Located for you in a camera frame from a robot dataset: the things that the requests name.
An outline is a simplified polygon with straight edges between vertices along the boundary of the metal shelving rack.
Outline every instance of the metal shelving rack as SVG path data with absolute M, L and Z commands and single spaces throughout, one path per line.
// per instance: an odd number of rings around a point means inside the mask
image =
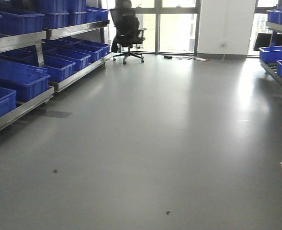
M 110 23 L 109 20 L 107 21 L 100 21 L 100 22 L 94 22 L 94 23 L 87 23 L 87 24 L 82 24 L 82 25 L 74 25 L 74 26 L 68 26 L 64 28 L 59 28 L 59 29 L 45 29 L 46 34 L 47 34 L 47 39 L 49 40 L 55 40 L 63 37 L 68 37 L 72 35 L 78 35 L 81 33 L 97 30 L 103 27 L 108 26 Z M 71 84 L 75 83 L 79 79 L 83 78 L 99 66 L 105 64 L 107 60 L 112 58 L 112 54 L 108 54 L 107 56 L 104 56 L 103 58 L 99 59 L 98 61 L 90 64 L 86 68 L 82 69 L 79 72 L 76 72 L 74 75 L 70 76 L 69 78 L 63 80 L 62 82 L 53 82 L 50 81 L 49 84 L 54 86 L 55 92 L 60 92 L 70 86 Z
M 44 29 L 46 31 L 46 37 L 49 40 L 55 40 L 62 37 L 68 37 L 73 35 L 78 35 L 81 33 L 97 30 L 100 28 L 104 28 L 108 26 L 110 23 L 109 20 L 107 21 L 99 21 L 94 23 L 86 23 L 81 25 L 73 25 L 68 26 L 64 28 L 58 28 L 58 29 Z
M 271 46 L 275 46 L 276 39 L 277 39 L 277 33 L 282 34 L 282 25 L 276 24 L 276 23 L 266 22 L 266 26 L 270 30 L 273 30 L 273 35 L 272 35 L 272 39 L 271 39 Z M 264 63 L 261 60 L 260 60 L 260 64 L 282 86 L 282 78 L 276 72 L 277 64 L 276 63 L 267 64 L 267 63 Z
M 33 6 L 33 0 L 20 0 L 23 3 L 24 9 L 31 10 Z M 17 36 L 5 36 L 3 35 L 0 38 L 0 53 L 5 51 L 10 51 L 18 48 L 23 48 L 27 46 L 31 46 L 37 56 L 36 64 L 38 66 L 44 65 L 44 58 L 42 52 L 42 39 L 49 39 L 55 40 L 62 37 L 78 35 L 81 33 L 97 30 L 103 27 L 108 26 L 110 23 L 109 20 L 107 21 L 100 21 L 94 23 L 86 23 L 82 25 L 76 26 L 68 26 L 59 29 L 44 29 L 45 31 L 32 33 L 32 34 L 22 34 Z M 33 98 L 32 100 L 26 103 L 17 103 L 19 106 L 14 109 L 13 111 L 9 112 L 8 114 L 0 117 L 0 131 L 4 129 L 6 126 L 10 125 L 14 121 L 18 120 L 31 110 L 35 109 L 36 107 L 47 103 L 52 97 L 53 94 L 56 92 L 60 92 L 64 90 L 69 85 L 75 83 L 77 80 L 81 79 L 82 77 L 86 76 L 90 72 L 92 72 L 97 67 L 105 64 L 107 60 L 112 57 L 112 54 L 108 54 L 107 56 L 101 58 L 100 60 L 90 64 L 88 67 L 82 69 L 79 72 L 76 72 L 74 75 L 70 76 L 69 78 L 65 79 L 62 82 L 49 82 L 48 90 L 44 93 L 38 95 L 37 97 Z
M 2 37 L 0 38 L 0 53 L 26 46 L 41 46 L 41 39 L 44 38 L 46 38 L 45 31 L 32 34 Z M 54 92 L 54 87 L 49 86 L 47 91 L 31 99 L 30 101 L 25 103 L 17 103 L 18 107 L 16 109 L 0 117 L 0 131 L 41 104 L 47 103 L 49 99 L 53 97 L 52 95 Z

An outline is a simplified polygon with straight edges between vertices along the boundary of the shelf leg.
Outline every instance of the shelf leg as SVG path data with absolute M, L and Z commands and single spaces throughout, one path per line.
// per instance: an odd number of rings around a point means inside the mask
M 273 34 L 271 36 L 271 45 L 270 45 L 270 47 L 276 46 L 276 41 L 277 41 L 277 32 L 273 31 Z
M 42 45 L 36 44 L 31 47 L 32 51 L 35 55 L 35 64 L 36 66 L 42 67 L 44 65 L 44 57 L 43 57 L 43 51 L 42 51 Z

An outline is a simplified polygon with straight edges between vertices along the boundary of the black mesh chair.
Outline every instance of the black mesh chair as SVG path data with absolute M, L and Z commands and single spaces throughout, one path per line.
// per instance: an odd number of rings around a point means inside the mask
M 110 9 L 112 20 L 116 28 L 116 36 L 113 40 L 113 46 L 120 44 L 121 47 L 127 47 L 128 51 L 113 56 L 113 60 L 116 61 L 115 57 L 124 56 L 123 64 L 126 64 L 126 59 L 129 56 L 134 56 L 141 59 L 144 63 L 144 57 L 142 54 L 131 52 L 133 45 L 142 44 L 145 40 L 144 31 L 146 28 L 139 29 L 140 22 L 135 16 L 135 10 L 131 8 L 117 8 Z

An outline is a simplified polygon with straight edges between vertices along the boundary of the gray floor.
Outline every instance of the gray floor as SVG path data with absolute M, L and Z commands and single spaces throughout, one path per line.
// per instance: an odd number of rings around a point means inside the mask
M 0 230 L 282 230 L 282 89 L 258 60 L 127 62 L 0 132 Z

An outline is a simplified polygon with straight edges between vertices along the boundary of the window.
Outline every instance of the window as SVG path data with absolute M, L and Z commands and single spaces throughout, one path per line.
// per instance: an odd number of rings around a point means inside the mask
M 163 7 L 196 7 L 196 0 L 163 0 Z
M 196 20 L 191 14 L 162 14 L 160 27 L 160 52 L 193 53 L 195 44 Z
M 278 0 L 259 0 L 258 7 L 274 7 L 278 4 Z
M 155 0 L 132 0 L 132 7 L 153 8 L 155 7 Z
M 137 14 L 140 21 L 140 28 L 146 28 L 144 32 L 145 41 L 140 47 L 140 51 L 154 52 L 156 40 L 156 15 L 155 14 Z
M 258 36 L 258 33 L 271 33 L 271 30 L 267 28 L 265 25 L 267 21 L 267 14 L 263 13 L 256 13 L 254 15 L 254 21 L 252 24 L 251 29 L 251 37 L 250 37 L 250 43 L 249 43 L 249 50 L 248 55 L 258 56 L 259 51 L 254 51 L 254 45 Z

